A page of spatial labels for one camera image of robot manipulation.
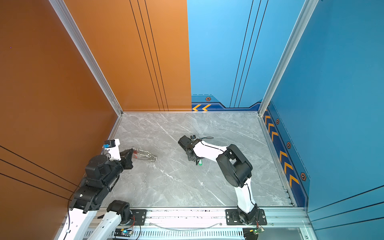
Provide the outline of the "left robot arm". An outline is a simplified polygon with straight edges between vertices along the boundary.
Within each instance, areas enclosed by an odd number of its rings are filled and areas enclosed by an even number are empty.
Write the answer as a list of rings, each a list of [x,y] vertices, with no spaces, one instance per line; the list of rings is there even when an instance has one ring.
[[[98,213],[103,200],[112,191],[120,174],[133,168],[134,150],[120,152],[120,160],[111,160],[108,154],[93,157],[86,166],[86,176],[80,188],[75,191],[69,204],[65,225],[58,237],[59,240],[82,240],[91,222]],[[118,225],[134,222],[135,217],[130,204],[114,200],[107,207],[101,222],[91,233],[90,240],[106,240]]]

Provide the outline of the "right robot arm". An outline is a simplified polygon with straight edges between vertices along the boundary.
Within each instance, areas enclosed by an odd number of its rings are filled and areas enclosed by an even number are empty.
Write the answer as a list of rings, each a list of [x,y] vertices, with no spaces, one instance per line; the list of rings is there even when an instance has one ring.
[[[230,224],[267,225],[264,210],[258,207],[253,198],[253,166],[236,145],[216,146],[205,142],[203,138],[196,138],[195,135],[181,137],[178,144],[186,152],[188,160],[196,165],[199,165],[202,159],[216,162],[227,182],[234,187],[238,200],[238,219],[230,221]]]

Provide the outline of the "green circuit board left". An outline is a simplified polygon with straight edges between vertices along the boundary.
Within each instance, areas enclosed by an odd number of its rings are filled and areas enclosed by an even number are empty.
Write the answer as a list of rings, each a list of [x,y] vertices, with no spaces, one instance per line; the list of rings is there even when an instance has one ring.
[[[130,238],[133,236],[134,231],[132,229],[116,229],[114,232],[114,238],[116,239],[117,237],[124,237],[124,238]]]

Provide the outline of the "green circuit board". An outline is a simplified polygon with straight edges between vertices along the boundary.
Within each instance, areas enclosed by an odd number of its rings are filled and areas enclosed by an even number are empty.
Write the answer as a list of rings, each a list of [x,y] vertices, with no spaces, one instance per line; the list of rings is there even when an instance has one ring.
[[[134,231],[132,229],[116,229],[114,232],[114,238],[116,239],[117,237],[124,237],[124,238],[130,238],[133,236]]]
[[[265,231],[264,228],[243,228],[243,236],[245,240],[257,240],[261,233]]]

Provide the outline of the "green circuit board right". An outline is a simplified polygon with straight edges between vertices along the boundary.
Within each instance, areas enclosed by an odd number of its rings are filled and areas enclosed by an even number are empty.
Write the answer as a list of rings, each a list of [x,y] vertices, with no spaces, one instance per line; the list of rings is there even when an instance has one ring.
[[[261,233],[265,231],[264,228],[243,228],[243,236],[245,240],[257,240]]]

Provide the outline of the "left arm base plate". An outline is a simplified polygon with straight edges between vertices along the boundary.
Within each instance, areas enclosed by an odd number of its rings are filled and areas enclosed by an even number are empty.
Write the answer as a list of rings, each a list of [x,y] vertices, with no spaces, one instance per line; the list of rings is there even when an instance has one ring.
[[[128,226],[144,226],[147,216],[146,209],[131,209],[131,218]]]

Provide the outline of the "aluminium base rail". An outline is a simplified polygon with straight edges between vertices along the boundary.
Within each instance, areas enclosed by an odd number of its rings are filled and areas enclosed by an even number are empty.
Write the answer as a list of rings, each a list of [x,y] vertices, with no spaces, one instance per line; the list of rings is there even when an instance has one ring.
[[[131,208],[146,209],[144,226],[120,224],[116,229],[132,229],[130,238],[114,238],[114,232],[107,240],[244,240],[243,228],[265,229],[258,240],[315,240],[316,234],[307,213],[302,208],[261,207],[265,211],[266,226],[227,225],[227,209],[230,207],[164,207]],[[82,240],[89,240],[91,233],[101,222],[106,208],[101,208],[87,229]],[[64,225],[59,229],[58,239]]]

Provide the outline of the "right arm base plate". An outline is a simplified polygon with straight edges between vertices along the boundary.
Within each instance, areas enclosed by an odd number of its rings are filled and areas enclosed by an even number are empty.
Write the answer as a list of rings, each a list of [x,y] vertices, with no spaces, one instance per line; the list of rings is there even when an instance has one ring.
[[[265,211],[263,209],[254,209],[249,213],[243,213],[240,209],[227,209],[227,225],[252,225],[266,226],[268,224]]]

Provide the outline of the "aluminium corner post left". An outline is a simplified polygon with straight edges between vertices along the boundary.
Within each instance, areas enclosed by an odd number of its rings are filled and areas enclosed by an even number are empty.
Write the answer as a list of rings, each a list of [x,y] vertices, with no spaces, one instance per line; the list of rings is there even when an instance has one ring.
[[[115,111],[118,117],[121,117],[124,111],[119,101],[117,100],[117,97],[115,96],[111,86],[109,85],[104,73],[102,72],[99,64],[97,63],[85,38],[83,37],[79,27],[77,26],[76,21],[71,15],[66,3],[64,1],[59,0],[49,0],[49,2],[53,7],[55,13],[59,17],[61,23],[65,27],[71,40],[75,44],[79,53],[81,54],[89,70],[91,71],[100,88],[102,89],[113,110]]]

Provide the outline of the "aluminium corner post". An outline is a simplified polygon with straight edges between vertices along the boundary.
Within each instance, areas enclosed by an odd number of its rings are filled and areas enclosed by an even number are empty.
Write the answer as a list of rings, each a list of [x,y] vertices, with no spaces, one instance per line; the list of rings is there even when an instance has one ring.
[[[124,111],[119,101],[117,100],[117,97],[115,96],[111,86],[109,85],[104,73],[102,72],[99,64],[97,63],[85,38],[83,37],[79,27],[77,26],[76,21],[71,15],[66,3],[64,1],[59,0],[49,0],[49,2],[53,7],[55,13],[59,17],[61,23],[65,27],[71,40],[75,44],[79,53],[81,54],[89,70],[91,71],[100,88],[102,89],[113,110],[115,111],[118,117],[121,117]]]
[[[313,15],[313,12],[318,4],[319,0],[306,0],[300,11],[300,14],[295,22],[293,30],[287,41],[285,49],[276,67],[276,70],[271,78],[268,88],[265,92],[263,100],[259,108],[259,117],[262,117],[270,104],[272,97],[286,71],[286,68],[300,42],[300,39]]]

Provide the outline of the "aluminium corner post right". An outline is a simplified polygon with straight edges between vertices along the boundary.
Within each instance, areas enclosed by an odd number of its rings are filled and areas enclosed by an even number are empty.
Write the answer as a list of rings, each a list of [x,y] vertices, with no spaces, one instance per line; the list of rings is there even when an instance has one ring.
[[[306,0],[300,11],[300,14],[295,22],[293,30],[287,41],[285,49],[276,67],[276,70],[271,78],[268,88],[265,92],[263,100],[259,108],[259,117],[262,117],[270,104],[272,97],[286,71],[286,68],[300,42],[300,39],[313,15],[313,12],[318,4],[319,0]]]

